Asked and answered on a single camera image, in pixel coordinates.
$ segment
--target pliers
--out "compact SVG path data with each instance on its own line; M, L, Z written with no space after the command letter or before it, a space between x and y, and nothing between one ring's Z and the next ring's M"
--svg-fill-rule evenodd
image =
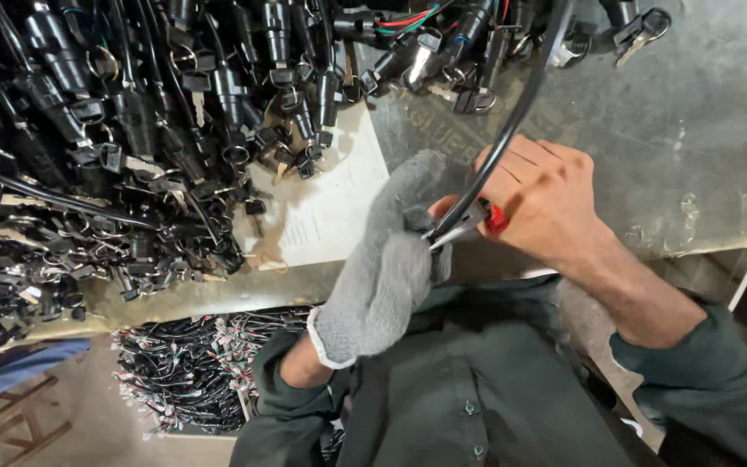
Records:
M451 240L471 232L472 229L480 225L481 222L485 222L486 228L488 228L489 232L492 234L499 234L509 225L509 219L506 218L502 209L482 198L479 198L477 201L469 205L466 212L463 213L462 217L460 217L460 220L454 224L454 227L452 227L445 235L437 239L436 242L432 243L429 249L434 251L442 245L451 242ZM427 239L429 235L431 235L431 232L426 233L422 238Z

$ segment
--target dark green shirt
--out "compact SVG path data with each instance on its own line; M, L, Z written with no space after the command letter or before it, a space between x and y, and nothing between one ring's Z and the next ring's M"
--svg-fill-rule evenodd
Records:
M677 346L649 350L614 334L613 355L645 377L634 397L668 430L666 462L745 465L747 345L730 313L700 305L709 317ZM231 465L325 465L319 439L340 412L342 467L663 465L533 322L556 312L538 293L460 293L416 315L388 351L306 390L279 377L296 337L277 336L253 363L259 416L240 431Z

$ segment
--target shirt placket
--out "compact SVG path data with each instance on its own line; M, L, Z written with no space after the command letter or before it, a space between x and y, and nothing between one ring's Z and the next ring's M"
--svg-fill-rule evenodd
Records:
M454 383L456 407L462 421L462 434L470 465L483 465L489 450L488 437L477 397L477 386L472 377L472 366L466 357L463 342L450 342L447 351L451 356L451 376Z

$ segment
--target green wire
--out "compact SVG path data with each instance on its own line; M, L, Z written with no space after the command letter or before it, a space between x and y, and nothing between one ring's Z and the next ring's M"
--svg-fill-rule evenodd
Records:
M437 10L437 9L438 9L439 7L440 7L440 4L439 4L439 3L438 3L437 5L434 5L434 7L433 7L433 8L432 8L432 9L430 10L430 12L428 12L428 14L427 14L426 16L424 16L424 17L423 17L423 18L422 18L422 19L421 19L420 21L418 21L417 23L415 23L415 24L414 24L413 26L410 26L410 27L409 27L408 29L406 29L406 30L405 30L405 32L411 32L411 31L413 31L414 29L417 29L418 27L422 26L422 24L423 24L424 22L426 22L426 20L427 20L428 18L430 18L430 17L431 17L431 16L432 16L432 15L434 14L434 12L436 12L436 10Z

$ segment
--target wooden pallet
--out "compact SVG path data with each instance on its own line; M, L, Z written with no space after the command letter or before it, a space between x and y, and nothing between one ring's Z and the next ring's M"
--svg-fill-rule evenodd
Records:
M0 400L6 401L6 404L0 408L0 443L16 446L22 449L22 451L14 457L3 462L1 467L20 465L32 455L45 449L48 445L59 439L71 429L70 421L66 421L47 435L42 434L39 423L36 421L36 413L33 410L33 401L42 392L53 387L59 381L57 380L57 377L47 373L46 376L47 378L44 381L22 394L14 394L7 391L0 394ZM21 423L27 424L27 430L31 433L30 440L20 440L6 435L8 430L13 429Z

